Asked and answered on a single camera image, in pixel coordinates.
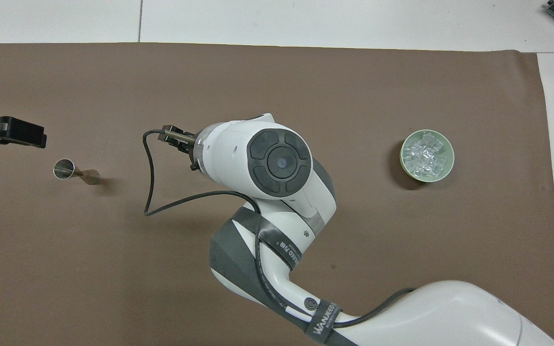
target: black strap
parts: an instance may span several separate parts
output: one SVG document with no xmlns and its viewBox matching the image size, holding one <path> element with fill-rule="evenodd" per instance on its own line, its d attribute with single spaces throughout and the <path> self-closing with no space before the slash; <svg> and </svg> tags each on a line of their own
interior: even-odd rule
<svg viewBox="0 0 554 346">
<path fill-rule="evenodd" d="M 277 254 L 290 270 L 294 270 L 303 258 L 301 250 L 294 242 L 260 214 L 242 207 L 231 218 L 258 235 L 260 241 Z"/>
<path fill-rule="evenodd" d="M 320 300 L 312 321 L 307 326 L 305 335 L 319 344 L 324 344 L 340 312 L 341 307 L 337 304 L 329 300 Z"/>
</svg>

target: black circular button panel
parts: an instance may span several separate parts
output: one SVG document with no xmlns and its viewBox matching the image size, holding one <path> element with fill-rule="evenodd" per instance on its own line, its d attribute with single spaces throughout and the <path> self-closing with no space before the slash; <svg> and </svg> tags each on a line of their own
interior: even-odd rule
<svg viewBox="0 0 554 346">
<path fill-rule="evenodd" d="M 273 197 L 299 191 L 309 179 L 312 156 L 294 132 L 265 129 L 249 141 L 248 169 L 253 183 Z"/>
</svg>

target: ice cube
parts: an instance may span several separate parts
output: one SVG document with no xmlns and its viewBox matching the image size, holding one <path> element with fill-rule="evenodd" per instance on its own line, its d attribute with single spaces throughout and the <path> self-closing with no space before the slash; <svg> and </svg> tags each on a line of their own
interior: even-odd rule
<svg viewBox="0 0 554 346">
<path fill-rule="evenodd" d="M 427 145 L 427 148 L 432 149 L 433 152 L 438 152 L 444 147 L 444 142 L 435 140 L 434 142 Z"/>
<path fill-rule="evenodd" d="M 446 158 L 437 158 L 437 160 L 435 160 L 435 164 L 433 165 L 433 175 L 438 177 L 444 171 L 445 166 Z"/>
<path fill-rule="evenodd" d="M 422 157 L 422 156 L 418 156 L 418 157 L 416 158 L 416 167 L 422 168 L 422 167 L 424 167 L 424 166 L 425 166 L 425 158 Z"/>
<path fill-rule="evenodd" d="M 424 176 L 424 173 L 425 171 L 419 167 L 414 171 L 414 177 L 422 178 Z"/>
<path fill-rule="evenodd" d="M 411 147 L 409 147 L 409 152 L 411 153 L 412 156 L 420 156 L 423 147 L 424 146 L 422 145 L 422 142 L 420 142 L 419 140 L 414 144 L 412 144 Z"/>
<path fill-rule="evenodd" d="M 412 152 L 409 150 L 409 148 L 403 148 L 402 158 L 403 161 L 412 159 Z"/>
<path fill-rule="evenodd" d="M 413 160 L 406 160 L 404 163 L 407 171 L 412 172 L 416 169 L 416 163 Z"/>
<path fill-rule="evenodd" d="M 435 136 L 431 132 L 427 132 L 426 134 L 422 135 L 422 143 L 424 145 L 429 145 L 433 142 L 435 142 Z"/>
<path fill-rule="evenodd" d="M 433 153 L 435 153 L 433 149 L 425 148 L 422 150 L 422 157 L 427 160 L 433 160 L 435 158 L 435 155 L 433 155 Z"/>
</svg>

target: bowl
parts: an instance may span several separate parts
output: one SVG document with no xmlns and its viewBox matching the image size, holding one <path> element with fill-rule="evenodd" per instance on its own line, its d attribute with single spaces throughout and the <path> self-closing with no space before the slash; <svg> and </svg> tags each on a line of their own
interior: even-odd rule
<svg viewBox="0 0 554 346">
<path fill-rule="evenodd" d="M 404 150 L 407 151 L 406 149 L 411 148 L 413 144 L 415 144 L 419 140 L 422 141 L 422 136 L 428 133 L 431 133 L 437 140 L 441 141 L 444 144 L 444 146 L 439 151 L 433 153 L 433 156 L 435 158 L 434 160 L 446 160 L 446 162 L 444 163 L 444 168 L 438 172 L 437 176 L 431 174 L 415 174 L 415 171 L 411 169 L 412 167 L 407 167 L 404 158 Z M 399 160 L 401 162 L 403 170 L 405 171 L 405 173 L 407 173 L 407 175 L 420 182 L 433 183 L 444 179 L 453 170 L 454 149 L 453 146 L 450 144 L 448 138 L 446 138 L 446 136 L 440 134 L 439 132 L 429 129 L 418 130 L 411 133 L 409 136 L 407 136 L 407 138 L 405 138 L 405 141 L 403 141 L 403 145 L 401 146 L 401 150 L 399 152 Z"/>
</svg>

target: bowl of ice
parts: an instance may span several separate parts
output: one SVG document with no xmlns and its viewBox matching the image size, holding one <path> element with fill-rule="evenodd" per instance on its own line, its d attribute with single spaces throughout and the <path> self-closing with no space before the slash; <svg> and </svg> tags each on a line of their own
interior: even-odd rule
<svg viewBox="0 0 554 346">
<path fill-rule="evenodd" d="M 444 179 L 453 170 L 454 150 L 439 132 L 418 130 L 403 142 L 400 159 L 407 175 L 432 183 Z"/>
</svg>

